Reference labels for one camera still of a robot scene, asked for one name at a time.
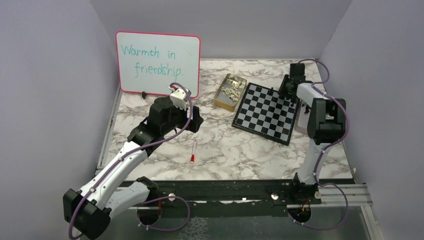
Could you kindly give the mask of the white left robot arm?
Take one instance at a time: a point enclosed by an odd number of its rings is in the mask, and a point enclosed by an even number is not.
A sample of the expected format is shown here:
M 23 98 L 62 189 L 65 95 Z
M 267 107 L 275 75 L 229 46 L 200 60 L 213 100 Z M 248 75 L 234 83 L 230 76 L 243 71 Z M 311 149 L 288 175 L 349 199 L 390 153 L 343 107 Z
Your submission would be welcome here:
M 183 131 L 196 133 L 203 118 L 189 97 L 166 96 L 154 100 L 149 115 L 129 134 L 108 165 L 78 190 L 69 189 L 62 198 L 63 215 L 68 222 L 68 237 L 78 240 L 99 238 L 112 219 L 137 204 L 152 205 L 166 196 L 158 196 L 158 185 L 142 176 L 124 190 L 121 183 L 139 164 L 163 143 Z

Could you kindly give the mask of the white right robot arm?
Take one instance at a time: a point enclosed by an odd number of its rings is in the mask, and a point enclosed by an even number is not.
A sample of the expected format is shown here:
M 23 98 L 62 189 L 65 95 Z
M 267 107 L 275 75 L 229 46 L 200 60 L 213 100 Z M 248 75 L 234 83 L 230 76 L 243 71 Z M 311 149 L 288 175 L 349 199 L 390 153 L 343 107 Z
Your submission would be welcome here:
M 307 135 L 309 146 L 305 159 L 290 183 L 289 199 L 296 204 L 312 200 L 319 186 L 319 175 L 332 147 L 349 131 L 346 100 L 335 98 L 306 79 L 303 60 L 290 64 L 278 94 L 287 100 L 300 100 L 309 110 Z

